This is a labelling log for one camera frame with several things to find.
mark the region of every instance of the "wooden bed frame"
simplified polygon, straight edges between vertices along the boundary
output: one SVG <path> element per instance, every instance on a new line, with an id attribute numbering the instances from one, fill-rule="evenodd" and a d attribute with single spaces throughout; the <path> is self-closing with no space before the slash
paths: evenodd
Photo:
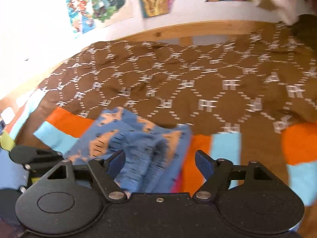
<path id="1" fill-rule="evenodd" d="M 179 38 L 181 45 L 191 46 L 193 45 L 194 36 L 228 35 L 229 38 L 234 38 L 238 35 L 257 31 L 270 24 L 272 23 L 252 20 L 216 20 L 193 22 L 151 29 L 120 38 L 119 40 L 158 41 L 163 39 Z M 45 72 L 34 76 L 11 91 L 7 96 L 0 100 L 0 113 L 7 107 L 11 107 L 13 112 L 16 114 L 19 110 L 19 107 L 16 104 L 16 99 L 28 91 L 36 88 L 38 84 L 40 84 L 46 78 L 46 76 L 48 76 L 60 65 L 61 63 L 50 67 Z"/>

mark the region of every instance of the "blue cloth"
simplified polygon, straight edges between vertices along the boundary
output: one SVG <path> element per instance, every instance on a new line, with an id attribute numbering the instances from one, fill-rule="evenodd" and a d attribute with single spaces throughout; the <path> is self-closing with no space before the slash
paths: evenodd
<path id="1" fill-rule="evenodd" d="M 28 99 L 28 101 L 25 104 L 25 108 L 19 117 L 19 119 L 16 121 L 16 123 L 13 125 L 11 131 L 10 131 L 10 137 L 15 140 L 16 136 L 18 135 L 19 131 L 21 130 L 23 124 L 26 122 L 28 117 L 31 113 L 35 111 L 35 109 L 40 104 L 42 98 L 45 96 L 45 91 L 37 89 Z"/>
<path id="2" fill-rule="evenodd" d="M 317 198 L 317 160 L 286 166 L 289 187 L 302 199 L 305 206 L 311 206 Z"/>
<path id="3" fill-rule="evenodd" d="M 78 140 L 78 138 L 60 131 L 47 121 L 44 121 L 33 134 L 45 145 L 63 154 L 69 151 Z"/>
<path id="4" fill-rule="evenodd" d="M 0 147 L 0 189 L 19 189 L 26 186 L 29 172 L 9 157 L 9 152 Z"/>
<path id="5" fill-rule="evenodd" d="M 213 145 L 210 146 L 209 156 L 213 159 L 225 158 L 234 165 L 240 165 L 241 133 L 220 132 L 212 136 Z M 238 181 L 233 180 L 229 189 L 238 186 Z"/>
<path id="6" fill-rule="evenodd" d="M 104 110 L 103 114 L 117 113 L 118 108 Z M 74 164 L 86 164 L 95 158 L 89 150 L 89 143 L 105 133 L 113 133 L 108 141 L 106 151 L 98 157 L 107 159 L 114 152 L 123 150 L 126 153 L 126 164 L 115 179 L 127 192 L 170 192 L 174 181 L 182 167 L 187 148 L 190 143 L 191 131 L 188 125 L 178 125 L 174 129 L 155 126 L 151 132 L 143 131 L 144 123 L 137 122 L 138 116 L 123 110 L 120 120 L 100 125 L 105 119 L 100 116 L 82 135 L 65 157 L 72 159 Z M 166 163 L 168 150 L 167 139 L 163 134 L 180 131 L 173 159 Z"/>

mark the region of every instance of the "green fabric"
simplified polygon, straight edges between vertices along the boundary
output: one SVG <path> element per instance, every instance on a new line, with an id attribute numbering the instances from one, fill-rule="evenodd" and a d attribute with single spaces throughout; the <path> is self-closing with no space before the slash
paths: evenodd
<path id="1" fill-rule="evenodd" d="M 4 131 L 0 136 L 0 145 L 4 150 L 11 151 L 14 146 L 14 140 L 9 136 L 9 133 Z"/>

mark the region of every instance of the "bed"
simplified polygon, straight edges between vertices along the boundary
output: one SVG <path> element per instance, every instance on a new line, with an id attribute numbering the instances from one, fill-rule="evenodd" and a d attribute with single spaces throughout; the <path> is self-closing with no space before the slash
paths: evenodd
<path id="1" fill-rule="evenodd" d="M 193 46 L 192 37 L 203 35 L 229 41 Z M 180 45 L 158 42 L 170 38 Z M 123 107 L 164 128 L 188 124 L 179 191 L 192 193 L 203 182 L 194 164 L 198 149 L 234 164 L 259 160 L 304 201 L 300 233 L 315 237 L 315 69 L 312 49 L 281 22 L 196 22 L 91 44 L 0 105 L 15 114 L 6 129 L 15 144 L 63 153 L 103 109 Z M 19 108 L 16 99 L 33 89 Z"/>

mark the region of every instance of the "brown patterned blanket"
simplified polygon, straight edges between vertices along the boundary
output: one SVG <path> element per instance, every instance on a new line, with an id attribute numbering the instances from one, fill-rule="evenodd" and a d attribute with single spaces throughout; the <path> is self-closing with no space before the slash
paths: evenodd
<path id="1" fill-rule="evenodd" d="M 34 132 L 57 107 L 94 120 L 122 106 L 165 128 L 189 123 L 194 135 L 240 133 L 240 163 L 257 159 L 289 183 L 281 134 L 317 120 L 315 69 L 312 49 L 282 23 L 221 45 L 97 42 L 39 85 L 48 92 L 15 141 L 47 148 Z"/>

